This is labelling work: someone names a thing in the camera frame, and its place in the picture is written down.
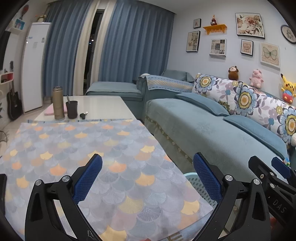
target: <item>thermos lid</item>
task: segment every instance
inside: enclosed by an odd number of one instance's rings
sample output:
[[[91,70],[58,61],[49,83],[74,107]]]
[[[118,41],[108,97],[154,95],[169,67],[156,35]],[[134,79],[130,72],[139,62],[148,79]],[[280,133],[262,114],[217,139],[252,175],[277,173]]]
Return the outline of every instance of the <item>thermos lid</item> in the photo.
[[[62,91],[63,87],[54,87],[52,91]]]

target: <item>green butterfly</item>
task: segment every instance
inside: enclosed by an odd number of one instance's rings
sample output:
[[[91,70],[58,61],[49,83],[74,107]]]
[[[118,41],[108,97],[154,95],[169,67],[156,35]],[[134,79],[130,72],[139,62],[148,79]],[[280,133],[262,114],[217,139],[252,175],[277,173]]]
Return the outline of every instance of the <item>green butterfly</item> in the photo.
[[[273,60],[276,60],[276,57],[277,57],[277,50],[276,49],[274,49],[270,52],[266,47],[263,47],[263,52],[264,52],[264,56],[266,58],[271,57]]]

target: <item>refrigerator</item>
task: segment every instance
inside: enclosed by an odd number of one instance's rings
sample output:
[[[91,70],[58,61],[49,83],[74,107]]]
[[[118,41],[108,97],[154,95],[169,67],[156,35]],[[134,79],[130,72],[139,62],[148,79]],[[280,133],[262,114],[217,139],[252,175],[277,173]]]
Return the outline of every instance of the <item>refrigerator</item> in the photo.
[[[23,111],[42,107],[42,67],[51,23],[32,23],[22,59],[21,91]]]

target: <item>perforated laundry basket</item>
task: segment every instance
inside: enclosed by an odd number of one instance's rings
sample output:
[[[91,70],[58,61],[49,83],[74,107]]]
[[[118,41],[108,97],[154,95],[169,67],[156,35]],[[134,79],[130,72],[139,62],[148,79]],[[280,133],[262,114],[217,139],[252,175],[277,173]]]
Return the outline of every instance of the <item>perforated laundry basket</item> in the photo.
[[[184,176],[187,178],[187,180],[191,183],[191,185],[195,188],[195,190],[202,196],[204,200],[206,200],[213,208],[216,207],[217,202],[213,201],[209,194],[207,193],[204,185],[202,184],[202,181],[198,177],[196,172],[190,172],[184,174]]]

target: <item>guitar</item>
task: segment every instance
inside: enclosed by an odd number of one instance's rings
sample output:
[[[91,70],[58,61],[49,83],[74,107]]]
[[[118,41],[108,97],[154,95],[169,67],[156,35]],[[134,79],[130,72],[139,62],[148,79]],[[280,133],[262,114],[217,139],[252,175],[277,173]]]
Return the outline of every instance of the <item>guitar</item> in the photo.
[[[10,70],[13,72],[13,61],[10,62]],[[7,93],[7,113],[9,119],[12,121],[19,118],[22,114],[22,101],[20,100],[18,93],[15,92],[14,84],[12,81],[12,88]]]

